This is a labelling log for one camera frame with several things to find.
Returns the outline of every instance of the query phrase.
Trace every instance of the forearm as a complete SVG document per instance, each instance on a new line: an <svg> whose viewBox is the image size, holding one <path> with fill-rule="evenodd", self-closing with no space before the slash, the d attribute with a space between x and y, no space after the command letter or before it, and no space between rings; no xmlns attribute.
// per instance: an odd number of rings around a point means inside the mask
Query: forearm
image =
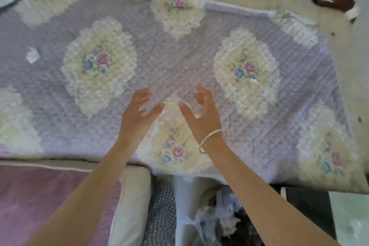
<svg viewBox="0 0 369 246"><path fill-rule="evenodd" d="M124 144L114 145L26 245L89 245L131 155Z"/></svg>
<svg viewBox="0 0 369 246"><path fill-rule="evenodd" d="M239 198L265 245L339 245L243 163L213 141L209 156Z"/></svg>

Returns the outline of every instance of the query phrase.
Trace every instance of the right hand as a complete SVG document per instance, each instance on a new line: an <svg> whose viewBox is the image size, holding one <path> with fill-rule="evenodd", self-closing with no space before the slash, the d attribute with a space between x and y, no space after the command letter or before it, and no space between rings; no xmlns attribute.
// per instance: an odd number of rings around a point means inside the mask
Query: right hand
<svg viewBox="0 0 369 246"><path fill-rule="evenodd" d="M193 97L196 99L197 103L202 106L200 118L195 117L187 104L179 102L178 106L197 143L200 144L209 133L216 129L221 129L222 126L211 91L200 85L196 88L198 92L194 93ZM222 132L217 132L209 137L203 145L204 150L211 150L211 144L214 143L225 144Z"/></svg>

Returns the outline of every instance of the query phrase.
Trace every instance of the blue flower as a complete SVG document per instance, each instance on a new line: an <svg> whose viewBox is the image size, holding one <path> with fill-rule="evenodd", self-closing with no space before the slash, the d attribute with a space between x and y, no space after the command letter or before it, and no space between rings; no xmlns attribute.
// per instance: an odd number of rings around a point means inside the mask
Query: blue flower
<svg viewBox="0 0 369 246"><path fill-rule="evenodd" d="M234 74L237 78L242 78L245 74L241 68L238 68L234 71Z"/></svg>
<svg viewBox="0 0 369 246"><path fill-rule="evenodd" d="M328 174L331 172L332 169L329 163L325 161L325 162L322 162L322 170L325 174Z"/></svg>
<svg viewBox="0 0 369 246"><path fill-rule="evenodd" d="M162 161L164 162L164 163L168 163L168 162L170 162L172 159L168 156L168 155L165 155L165 156L163 156L162 157Z"/></svg>
<svg viewBox="0 0 369 246"><path fill-rule="evenodd" d="M90 60L85 61L85 62L83 63L83 67L84 67L86 70L91 69L91 68L93 68L93 62L92 62L92 61L90 61Z"/></svg>

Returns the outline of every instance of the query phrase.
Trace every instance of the pink rose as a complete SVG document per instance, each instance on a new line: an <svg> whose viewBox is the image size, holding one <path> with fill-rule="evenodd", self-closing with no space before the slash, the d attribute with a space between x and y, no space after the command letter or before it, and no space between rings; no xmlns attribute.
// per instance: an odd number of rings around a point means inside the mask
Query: pink rose
<svg viewBox="0 0 369 246"><path fill-rule="evenodd" d="M186 8L186 4L183 0L177 0L176 7L179 8L179 9L184 9L184 8Z"/></svg>
<svg viewBox="0 0 369 246"><path fill-rule="evenodd" d="M98 64L109 64L109 56L107 54L99 54L99 56L96 59Z"/></svg>
<svg viewBox="0 0 369 246"><path fill-rule="evenodd" d="M175 158L178 158L178 157L184 157L184 151L183 151L183 148L182 147L174 147L172 149L172 154Z"/></svg>
<svg viewBox="0 0 369 246"><path fill-rule="evenodd" d="M245 68L247 72L256 73L256 65L250 61L246 62Z"/></svg>
<svg viewBox="0 0 369 246"><path fill-rule="evenodd" d="M334 165L338 166L338 167L344 167L344 164L341 160L341 157L339 156L339 153L337 152L333 152L331 155L331 161Z"/></svg>

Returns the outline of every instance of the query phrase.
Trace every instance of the plaid fabric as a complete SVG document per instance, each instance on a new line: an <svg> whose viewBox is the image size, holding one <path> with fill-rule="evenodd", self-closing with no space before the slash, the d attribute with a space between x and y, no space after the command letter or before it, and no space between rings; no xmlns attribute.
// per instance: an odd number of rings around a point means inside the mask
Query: plaid fabric
<svg viewBox="0 0 369 246"><path fill-rule="evenodd" d="M154 186L142 246L174 246L177 227L176 201L169 181Z"/></svg>

